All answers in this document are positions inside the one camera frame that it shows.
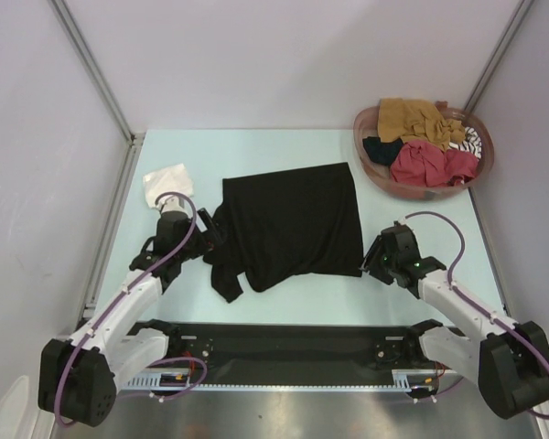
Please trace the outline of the black tank top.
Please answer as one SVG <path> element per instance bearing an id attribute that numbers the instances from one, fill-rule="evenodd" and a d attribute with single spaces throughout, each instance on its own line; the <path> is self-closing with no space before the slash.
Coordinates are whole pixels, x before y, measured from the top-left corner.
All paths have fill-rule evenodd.
<path id="1" fill-rule="evenodd" d="M 204 257 L 227 302 L 244 275 L 257 293 L 303 274 L 361 276 L 363 239 L 347 163 L 225 178 L 214 220 L 223 244 Z"/>

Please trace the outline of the white tank top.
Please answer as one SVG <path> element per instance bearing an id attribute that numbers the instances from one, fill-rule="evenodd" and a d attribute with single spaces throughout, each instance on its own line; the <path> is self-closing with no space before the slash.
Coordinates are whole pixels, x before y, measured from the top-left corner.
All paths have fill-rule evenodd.
<path id="1" fill-rule="evenodd" d="M 145 201 L 149 208 L 159 209 L 168 192 L 178 192 L 189 198 L 194 195 L 194 183 L 184 164 L 167 166 L 150 172 L 142 178 Z"/>

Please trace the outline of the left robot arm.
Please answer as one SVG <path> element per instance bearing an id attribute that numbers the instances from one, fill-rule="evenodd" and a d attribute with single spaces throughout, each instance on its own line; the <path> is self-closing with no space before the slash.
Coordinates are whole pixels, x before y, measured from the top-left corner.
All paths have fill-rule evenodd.
<path id="1" fill-rule="evenodd" d="M 166 358 L 191 365 L 178 325 L 151 319 L 131 336 L 144 311 L 166 292 L 182 266 L 212 251 L 223 236 L 205 209 L 160 214 L 156 233 L 129 265 L 108 304 L 65 339 L 42 349 L 38 407 L 65 426 L 97 426 L 110 413 L 118 392 L 143 369 Z"/>

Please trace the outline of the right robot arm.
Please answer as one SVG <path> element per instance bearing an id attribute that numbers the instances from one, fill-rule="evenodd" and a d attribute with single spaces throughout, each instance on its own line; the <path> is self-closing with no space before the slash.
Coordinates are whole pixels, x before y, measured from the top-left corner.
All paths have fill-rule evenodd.
<path id="1" fill-rule="evenodd" d="M 395 223 L 375 238 L 361 270 L 398 284 L 446 316 L 453 327 L 426 320 L 410 329 L 417 357 L 441 363 L 479 389 L 502 419 L 549 401 L 549 344 L 532 321 L 520 324 L 487 308 L 453 277 L 452 267 L 422 257 L 414 232 Z"/>

